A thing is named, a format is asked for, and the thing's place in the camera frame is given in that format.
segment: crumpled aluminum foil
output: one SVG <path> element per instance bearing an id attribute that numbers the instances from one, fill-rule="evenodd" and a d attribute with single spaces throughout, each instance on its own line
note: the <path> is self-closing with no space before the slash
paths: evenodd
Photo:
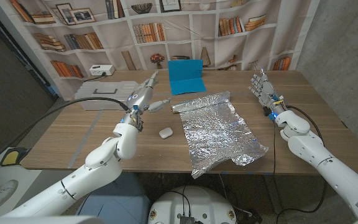
<path id="1" fill-rule="evenodd" d="M 229 100 L 226 91 L 172 105 L 174 113 L 180 112 L 194 179 L 228 159 L 245 166 L 269 149 L 258 142 Z"/>

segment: white box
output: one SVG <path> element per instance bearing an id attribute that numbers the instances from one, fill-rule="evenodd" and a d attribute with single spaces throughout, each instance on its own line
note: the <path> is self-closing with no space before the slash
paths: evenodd
<path id="1" fill-rule="evenodd" d="M 100 76 L 103 72 L 106 72 L 106 75 L 112 75 L 115 69 L 112 65 L 92 65 L 89 71 L 91 75 Z"/>

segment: printed bookshelf wallpaper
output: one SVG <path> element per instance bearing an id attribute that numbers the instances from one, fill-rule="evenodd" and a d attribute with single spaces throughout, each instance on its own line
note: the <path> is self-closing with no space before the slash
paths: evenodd
<path id="1" fill-rule="evenodd" d="M 69 100 L 94 64 L 294 70 L 319 0 L 0 0 Z M 152 56 L 158 54 L 158 60 Z"/>

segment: blue folder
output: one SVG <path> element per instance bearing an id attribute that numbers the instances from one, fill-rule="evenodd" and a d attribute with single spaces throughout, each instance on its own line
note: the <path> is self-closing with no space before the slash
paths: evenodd
<path id="1" fill-rule="evenodd" d="M 174 60 L 168 62 L 172 95 L 206 91 L 201 79 L 202 60 Z"/>

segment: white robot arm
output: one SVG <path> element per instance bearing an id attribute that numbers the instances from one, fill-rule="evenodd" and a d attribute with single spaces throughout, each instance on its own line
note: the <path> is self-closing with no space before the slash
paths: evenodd
<path id="1" fill-rule="evenodd" d="M 280 135 L 288 141 L 291 152 L 317 169 L 358 219 L 358 174 L 324 147 L 323 141 L 310 131 L 309 122 L 287 110 L 283 96 L 276 96 L 263 69 L 260 73 L 261 77 L 254 75 L 254 87 L 249 90 L 259 99 L 265 115 L 283 128 Z"/>
<path id="2" fill-rule="evenodd" d="M 122 172 L 118 159 L 130 159 L 135 155 L 137 134 L 143 129 L 140 116 L 149 108 L 147 103 L 153 96 L 154 85 L 158 83 L 157 74 L 158 71 L 129 97 L 129 110 L 113 131 L 116 138 L 104 140 L 101 146 L 89 153 L 84 165 L 3 217 L 60 215 L 84 195 L 117 179 Z M 152 103 L 150 112 L 162 109 L 170 100 Z"/>

